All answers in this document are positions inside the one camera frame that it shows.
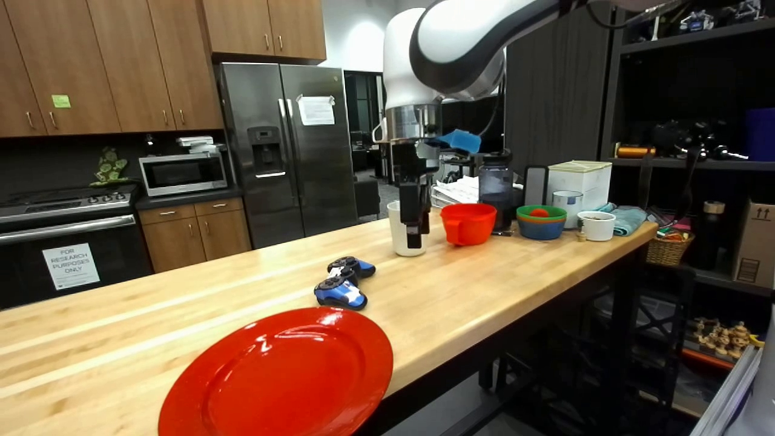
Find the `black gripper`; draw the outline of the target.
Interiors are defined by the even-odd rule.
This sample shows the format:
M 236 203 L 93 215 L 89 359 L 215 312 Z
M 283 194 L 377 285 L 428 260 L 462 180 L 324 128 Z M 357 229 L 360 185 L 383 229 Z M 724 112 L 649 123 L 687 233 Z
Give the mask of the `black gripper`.
M 428 233 L 428 176 L 437 172 L 432 164 L 433 145 L 427 140 L 397 143 L 396 170 L 400 186 L 400 221 L 408 228 L 408 248 L 419 250 L 421 238 Z

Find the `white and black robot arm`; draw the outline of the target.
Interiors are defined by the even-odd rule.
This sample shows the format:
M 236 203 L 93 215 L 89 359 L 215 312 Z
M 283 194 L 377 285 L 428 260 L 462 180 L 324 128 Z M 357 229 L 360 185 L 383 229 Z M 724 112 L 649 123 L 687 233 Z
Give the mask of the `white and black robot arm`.
M 419 145 L 442 140 L 442 103 L 492 96 L 512 42 L 594 2 L 632 11 L 640 22 L 678 0 L 433 0 L 388 22 L 381 143 L 400 157 L 400 223 L 409 250 L 419 250 L 428 233 L 432 168 Z

